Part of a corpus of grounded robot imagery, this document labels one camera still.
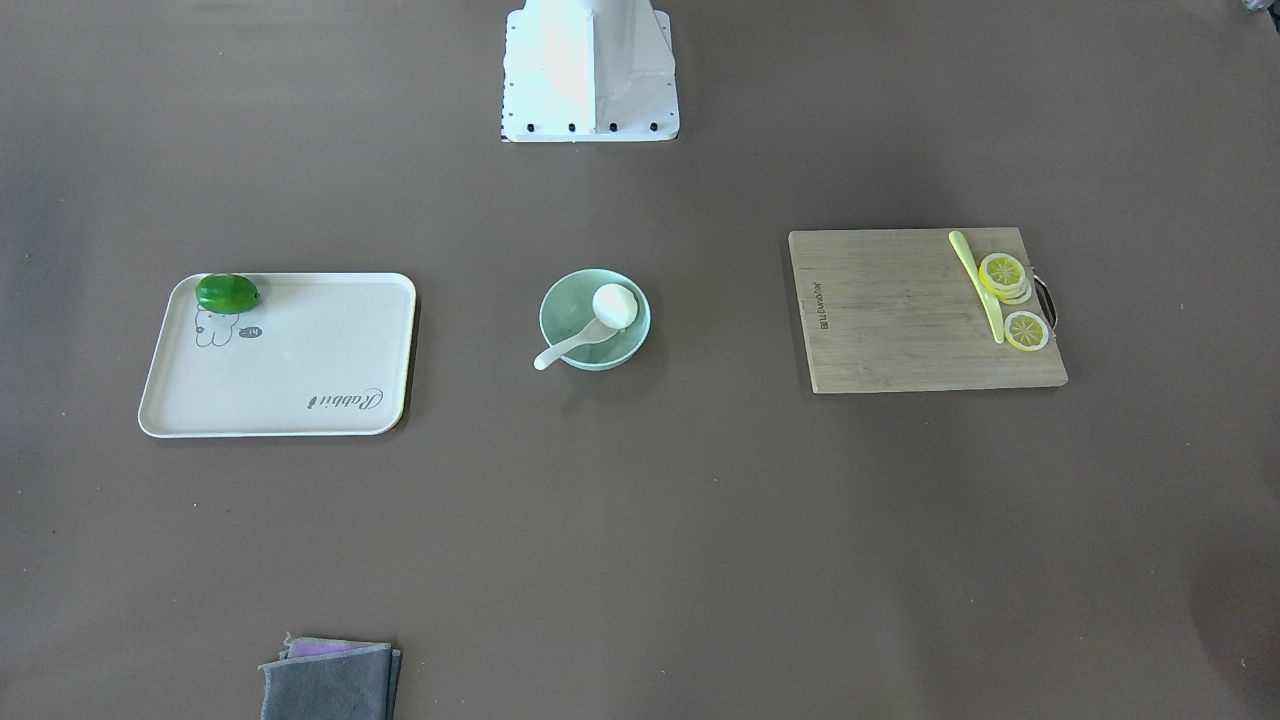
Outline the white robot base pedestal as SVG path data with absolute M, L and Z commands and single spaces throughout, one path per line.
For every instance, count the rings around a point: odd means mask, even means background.
M 678 137 L 669 15 L 649 1 L 526 1 L 506 17 L 500 140 Z

